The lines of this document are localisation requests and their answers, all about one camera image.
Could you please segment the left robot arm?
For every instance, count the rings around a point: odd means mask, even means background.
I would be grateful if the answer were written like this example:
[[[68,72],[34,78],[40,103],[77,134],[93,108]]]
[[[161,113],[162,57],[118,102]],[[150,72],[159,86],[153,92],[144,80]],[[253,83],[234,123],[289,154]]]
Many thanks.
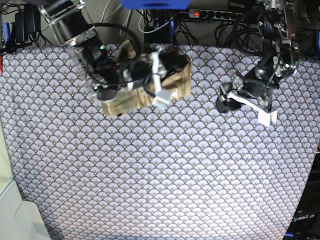
[[[257,28],[262,37],[260,51],[246,50],[238,43],[238,25],[251,15],[257,15]],[[236,73],[242,88],[236,88],[234,81],[220,85],[216,108],[219,113],[228,113],[248,106],[257,112],[258,123],[268,127],[278,117],[273,109],[273,91],[279,89],[282,79],[296,73],[300,61],[293,1],[260,1],[259,7],[235,19],[232,40],[239,52],[261,60],[246,75]]]

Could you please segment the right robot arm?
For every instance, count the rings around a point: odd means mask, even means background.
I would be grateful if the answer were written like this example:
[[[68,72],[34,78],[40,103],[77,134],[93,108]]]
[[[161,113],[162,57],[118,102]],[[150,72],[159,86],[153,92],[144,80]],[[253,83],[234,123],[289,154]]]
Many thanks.
[[[110,103],[118,93],[146,88],[151,82],[153,91],[147,94],[153,98],[154,106],[164,109],[171,102],[172,92],[162,87],[169,69],[161,60],[161,50],[143,53],[136,34],[122,25],[87,22],[82,13],[85,6],[83,0],[41,0],[37,3],[56,40],[67,48],[84,78],[92,80],[93,97],[102,103]],[[124,61],[114,60],[100,39],[97,27],[127,33],[133,40],[135,55]]]

